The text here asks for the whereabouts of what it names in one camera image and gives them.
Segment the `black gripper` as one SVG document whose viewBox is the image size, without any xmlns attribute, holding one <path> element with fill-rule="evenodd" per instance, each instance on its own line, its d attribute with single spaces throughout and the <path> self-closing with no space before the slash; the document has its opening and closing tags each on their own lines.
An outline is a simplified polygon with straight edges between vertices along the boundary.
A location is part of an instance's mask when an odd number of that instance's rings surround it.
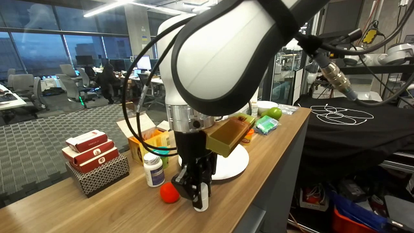
<svg viewBox="0 0 414 233">
<path fill-rule="evenodd" d="M 176 132 L 174 138 L 181 166 L 171 182 L 181 197 L 195 201 L 202 182 L 205 182 L 211 192 L 216 154 L 205 148 L 207 135 L 203 131 Z"/>
</svg>

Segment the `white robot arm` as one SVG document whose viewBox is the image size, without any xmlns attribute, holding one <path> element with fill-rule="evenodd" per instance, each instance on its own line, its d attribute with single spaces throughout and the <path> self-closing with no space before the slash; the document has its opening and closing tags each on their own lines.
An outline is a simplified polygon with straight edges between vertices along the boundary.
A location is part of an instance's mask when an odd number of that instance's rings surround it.
<svg viewBox="0 0 414 233">
<path fill-rule="evenodd" d="M 274 57 L 328 0 L 220 0 L 199 14 L 174 15 L 158 28 L 167 119 L 181 171 L 180 194 L 208 208 L 217 154 L 204 131 L 247 105 Z"/>
</svg>

